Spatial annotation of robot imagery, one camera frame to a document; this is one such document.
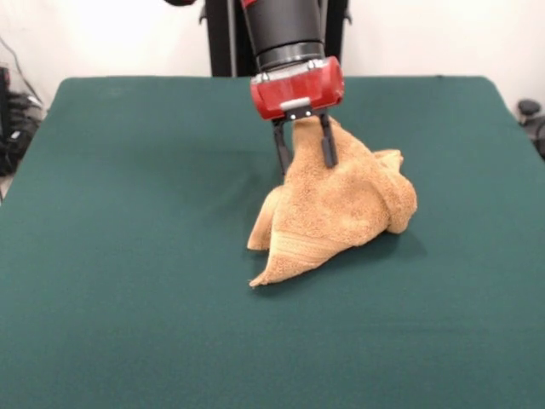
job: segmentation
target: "metal pole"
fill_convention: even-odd
[[[235,21],[235,0],[227,0],[229,18],[229,54],[231,56],[231,77],[237,77],[237,21]]]
[[[320,16],[322,17],[322,39],[325,43],[325,31],[327,30],[327,6],[328,0],[322,0],[320,5]]]

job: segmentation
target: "red gripper housing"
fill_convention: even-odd
[[[344,97],[344,77],[335,57],[320,61],[314,68],[295,75],[284,74],[270,79],[254,78],[250,84],[251,96],[259,114],[265,120],[283,118],[283,106],[290,101],[305,100],[313,110],[332,107]]]

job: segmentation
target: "tan towel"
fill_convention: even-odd
[[[371,152],[333,118],[339,164],[324,164],[316,117],[294,122],[294,159],[266,197],[248,248],[269,250],[250,286],[290,279],[380,233],[402,233],[416,212],[416,191],[400,174],[399,150]]]

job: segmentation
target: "green table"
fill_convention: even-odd
[[[64,82],[0,211],[0,408],[543,409],[545,169],[494,85],[348,78],[333,114],[419,211],[252,291],[248,80]]]

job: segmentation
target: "white wall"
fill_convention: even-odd
[[[347,75],[485,75],[510,108],[526,96],[545,104],[545,1],[351,3],[354,24],[347,25],[343,50]],[[197,23],[201,5],[0,0],[0,34],[49,103],[66,77],[208,76],[206,26]],[[0,61],[11,61],[3,49]]]

